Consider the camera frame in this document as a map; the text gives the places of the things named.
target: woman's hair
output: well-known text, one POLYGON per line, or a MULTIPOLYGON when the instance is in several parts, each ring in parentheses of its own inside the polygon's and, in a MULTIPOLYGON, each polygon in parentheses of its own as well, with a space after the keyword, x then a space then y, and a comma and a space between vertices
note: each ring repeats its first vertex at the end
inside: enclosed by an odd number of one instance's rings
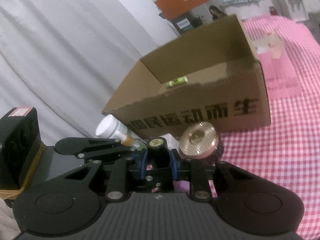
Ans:
POLYGON ((224 12, 222 12, 222 11, 220 11, 220 9, 218 8, 218 7, 216 7, 216 6, 214 6, 214 5, 210 5, 210 7, 209 7, 209 11, 211 12, 211 11, 214 11, 215 13, 222 13, 222 14, 224 14, 224 12))

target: white plastic bottle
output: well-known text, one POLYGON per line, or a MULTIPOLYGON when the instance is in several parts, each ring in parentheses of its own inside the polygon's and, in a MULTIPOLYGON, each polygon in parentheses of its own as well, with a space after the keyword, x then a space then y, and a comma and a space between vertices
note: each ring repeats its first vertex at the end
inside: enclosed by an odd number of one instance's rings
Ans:
POLYGON ((128 129, 128 127, 126 127, 123 123, 116 119, 112 114, 108 114, 99 123, 96 129, 96 136, 98 136, 99 138, 121 139, 116 136, 116 131, 141 140, 138 135, 128 129))

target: pink fabric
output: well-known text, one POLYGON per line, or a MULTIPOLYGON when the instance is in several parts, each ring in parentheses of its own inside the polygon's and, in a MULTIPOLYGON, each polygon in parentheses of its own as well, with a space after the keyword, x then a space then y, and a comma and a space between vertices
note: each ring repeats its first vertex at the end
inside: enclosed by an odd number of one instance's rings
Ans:
POLYGON ((301 85, 300 96, 269 100, 271 125, 254 131, 222 134, 222 160, 295 192, 305 213, 297 233, 320 237, 320 46, 309 30, 279 16, 244 23, 251 38, 273 30, 285 49, 301 85))

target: metal screw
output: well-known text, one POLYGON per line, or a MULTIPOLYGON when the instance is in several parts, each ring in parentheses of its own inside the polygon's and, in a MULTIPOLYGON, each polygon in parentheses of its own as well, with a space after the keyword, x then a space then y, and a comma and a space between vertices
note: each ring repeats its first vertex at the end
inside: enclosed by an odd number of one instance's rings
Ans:
POLYGON ((147 180, 147 181, 152 181, 152 180, 153 180, 153 177, 152 177, 152 176, 146 176, 146 180, 147 180))
POLYGON ((210 197, 210 193, 209 192, 206 192, 206 191, 203 191, 203 190, 200 190, 200 191, 197 191, 195 193, 195 196, 197 198, 200 198, 200 199, 206 199, 206 198, 209 198, 210 197))
POLYGON ((111 199, 122 198, 123 194, 120 191, 111 191, 108 193, 107 197, 111 199))

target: round gold lid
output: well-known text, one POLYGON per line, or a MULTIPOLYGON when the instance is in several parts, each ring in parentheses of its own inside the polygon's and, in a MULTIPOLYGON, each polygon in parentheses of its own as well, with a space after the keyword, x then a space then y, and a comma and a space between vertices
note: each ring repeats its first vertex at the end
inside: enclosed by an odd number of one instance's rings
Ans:
POLYGON ((199 122, 190 126, 181 136, 179 146, 190 158, 205 158, 217 149, 219 136, 209 122, 199 122))

